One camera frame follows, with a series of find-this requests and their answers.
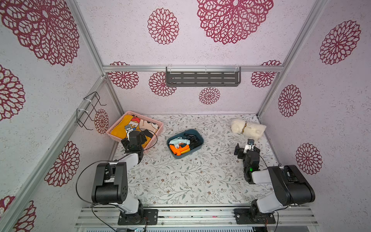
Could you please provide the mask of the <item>mint green hot glue gun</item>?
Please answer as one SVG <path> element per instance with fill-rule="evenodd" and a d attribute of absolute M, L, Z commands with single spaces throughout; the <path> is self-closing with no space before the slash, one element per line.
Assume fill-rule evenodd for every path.
<path fill-rule="evenodd" d="M 169 145 L 173 145 L 176 148 L 179 148 L 181 144 L 190 145 L 190 141 L 182 137 L 177 137 L 169 142 Z"/>

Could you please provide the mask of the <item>orange hot glue gun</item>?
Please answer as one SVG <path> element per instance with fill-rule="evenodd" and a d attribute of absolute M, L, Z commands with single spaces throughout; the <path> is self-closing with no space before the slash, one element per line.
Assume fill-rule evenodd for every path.
<path fill-rule="evenodd" d="M 181 156 L 190 151 L 190 146 L 186 144 L 181 144 L 179 148 L 176 148 L 173 145 L 170 145 L 169 147 L 171 152 L 176 156 Z"/>

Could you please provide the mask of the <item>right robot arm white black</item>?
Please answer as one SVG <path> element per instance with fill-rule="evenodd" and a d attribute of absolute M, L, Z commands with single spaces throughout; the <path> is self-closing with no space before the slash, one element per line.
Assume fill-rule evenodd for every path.
<path fill-rule="evenodd" d="M 260 150 L 248 139 L 245 147 L 236 145 L 234 155 L 243 161 L 243 174 L 249 184 L 272 184 L 273 192 L 252 201 L 249 214 L 261 218 L 291 205 L 315 200 L 314 189 L 295 165 L 270 166 L 260 169 Z"/>

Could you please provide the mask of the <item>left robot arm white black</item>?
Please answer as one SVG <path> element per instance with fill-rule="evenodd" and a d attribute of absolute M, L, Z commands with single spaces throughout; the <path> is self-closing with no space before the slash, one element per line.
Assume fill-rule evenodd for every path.
<path fill-rule="evenodd" d="M 137 130 L 123 139 L 126 156 L 97 165 L 91 199 L 94 204 L 113 205 L 129 217 L 143 217 L 143 204 L 128 191 L 128 171 L 142 161 L 147 138 Z"/>

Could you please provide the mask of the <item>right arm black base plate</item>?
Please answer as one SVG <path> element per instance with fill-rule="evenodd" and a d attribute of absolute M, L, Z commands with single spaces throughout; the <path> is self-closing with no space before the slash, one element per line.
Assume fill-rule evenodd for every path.
<path fill-rule="evenodd" d="M 275 224 L 276 220 L 272 213 L 264 214 L 256 209 L 235 208 L 234 216 L 237 224 Z"/>

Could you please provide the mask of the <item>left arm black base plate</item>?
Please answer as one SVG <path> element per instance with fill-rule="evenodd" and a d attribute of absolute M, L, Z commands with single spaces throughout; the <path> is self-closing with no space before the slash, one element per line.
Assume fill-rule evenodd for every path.
<path fill-rule="evenodd" d="M 157 225 L 158 210 L 143 209 L 135 214 L 120 213 L 118 225 L 134 226 L 134 225 Z"/>

